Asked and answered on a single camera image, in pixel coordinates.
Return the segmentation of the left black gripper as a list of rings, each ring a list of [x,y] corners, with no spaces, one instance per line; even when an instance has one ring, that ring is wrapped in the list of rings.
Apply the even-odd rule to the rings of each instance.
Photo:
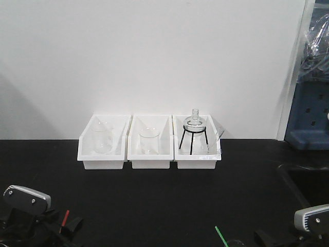
[[[31,215],[12,208],[1,219],[1,246],[82,246],[74,243],[74,237],[81,229],[83,219],[67,219],[59,233],[61,223],[55,209],[41,215]]]

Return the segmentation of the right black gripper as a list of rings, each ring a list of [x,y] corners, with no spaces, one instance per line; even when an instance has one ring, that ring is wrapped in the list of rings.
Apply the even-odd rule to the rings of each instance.
[[[324,235],[298,235],[290,238],[275,239],[263,230],[254,231],[254,241],[258,246],[328,246]]]

